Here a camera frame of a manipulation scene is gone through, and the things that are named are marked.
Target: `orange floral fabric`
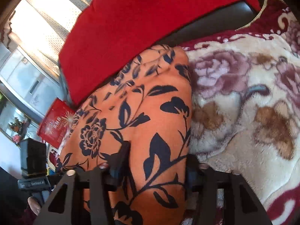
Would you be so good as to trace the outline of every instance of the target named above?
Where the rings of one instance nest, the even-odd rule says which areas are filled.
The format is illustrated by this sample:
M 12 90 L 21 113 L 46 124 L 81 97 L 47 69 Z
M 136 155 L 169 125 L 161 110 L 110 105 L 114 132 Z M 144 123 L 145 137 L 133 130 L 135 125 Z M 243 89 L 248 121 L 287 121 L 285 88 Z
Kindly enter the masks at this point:
M 188 58 L 180 47 L 153 46 L 77 110 L 56 168 L 92 170 L 130 141 L 128 174 L 109 194 L 115 223 L 177 225 L 190 123 Z M 88 208 L 88 190 L 84 199 Z

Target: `screw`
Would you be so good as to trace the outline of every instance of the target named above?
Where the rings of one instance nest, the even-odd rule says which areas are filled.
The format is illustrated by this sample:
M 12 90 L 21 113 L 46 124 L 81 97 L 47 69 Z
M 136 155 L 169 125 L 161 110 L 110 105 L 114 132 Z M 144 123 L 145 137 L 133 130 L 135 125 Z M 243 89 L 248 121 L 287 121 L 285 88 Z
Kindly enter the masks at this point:
M 103 163 L 101 163 L 101 164 L 99 165 L 99 168 L 100 168 L 100 169 L 106 169 L 106 168 L 108 168 L 108 167 L 109 167 L 109 165 L 108 165 L 107 162 L 103 162 Z
M 75 170 L 69 170 L 69 171 L 67 171 L 67 175 L 68 176 L 73 176 L 74 174 L 76 173 L 76 171 Z
M 239 170 L 237 170 L 237 169 L 235 169 L 235 170 L 232 170 L 231 171 L 231 173 L 233 174 L 233 175 L 241 175 L 241 172 L 239 171 Z
M 200 168 L 201 169 L 208 169 L 209 165 L 207 163 L 200 163 Z

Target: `floral pattern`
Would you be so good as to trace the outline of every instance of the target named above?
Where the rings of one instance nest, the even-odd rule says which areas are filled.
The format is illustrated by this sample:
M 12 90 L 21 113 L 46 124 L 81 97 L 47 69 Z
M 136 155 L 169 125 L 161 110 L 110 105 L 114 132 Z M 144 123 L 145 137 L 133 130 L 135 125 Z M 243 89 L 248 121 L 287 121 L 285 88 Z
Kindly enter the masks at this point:
M 247 89 L 251 67 L 249 58 L 233 50 L 218 50 L 200 57 L 193 65 L 195 89 L 207 99 L 221 92 L 243 92 Z
M 85 125 L 81 129 L 80 138 L 82 141 L 79 143 L 82 154 L 84 156 L 91 156 L 95 158 L 98 155 L 101 145 L 101 139 L 106 129 L 106 119 L 99 120 L 95 118 L 91 125 Z
M 287 43 L 291 46 L 293 54 L 296 57 L 300 57 L 300 24 L 291 21 L 285 36 Z
M 272 56 L 257 52 L 250 53 L 250 60 L 255 65 L 262 65 L 265 70 L 269 70 L 277 64 Z
M 130 168 L 121 187 L 110 195 L 115 223 L 161 224 L 167 218 L 169 224 L 179 224 L 190 123 L 191 85 L 184 51 L 151 47 L 83 103 L 56 169 L 92 170 L 130 141 Z M 84 197 L 88 209 L 89 194 Z
M 257 143 L 274 145 L 282 158 L 291 160 L 299 129 L 288 109 L 284 101 L 277 102 L 274 107 L 258 108 L 255 121 L 259 126 L 254 132 L 254 139 Z
M 276 84 L 287 92 L 288 99 L 300 119 L 300 68 L 286 62 L 279 63 L 276 68 L 278 70 L 275 74 Z
M 192 120 L 196 123 L 192 126 L 192 136 L 199 139 L 204 130 L 216 130 L 224 121 L 222 114 L 218 113 L 217 104 L 212 101 L 203 107 L 195 106 L 193 109 Z

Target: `sheer curtain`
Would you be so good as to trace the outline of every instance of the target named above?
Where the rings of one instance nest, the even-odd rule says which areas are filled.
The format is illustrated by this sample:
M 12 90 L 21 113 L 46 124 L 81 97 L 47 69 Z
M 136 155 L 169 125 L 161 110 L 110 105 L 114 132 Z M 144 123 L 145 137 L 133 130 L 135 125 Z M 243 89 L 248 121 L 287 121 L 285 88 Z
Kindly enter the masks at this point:
M 91 0 L 22 0 L 7 23 L 8 37 L 58 80 L 58 54 Z

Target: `red packaging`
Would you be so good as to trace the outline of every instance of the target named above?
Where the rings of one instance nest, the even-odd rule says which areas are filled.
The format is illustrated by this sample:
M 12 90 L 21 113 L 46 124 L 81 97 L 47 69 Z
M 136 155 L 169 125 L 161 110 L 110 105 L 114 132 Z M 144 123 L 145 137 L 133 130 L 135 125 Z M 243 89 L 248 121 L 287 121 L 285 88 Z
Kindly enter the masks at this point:
M 40 124 L 37 135 L 58 149 L 74 114 L 74 110 L 56 98 Z

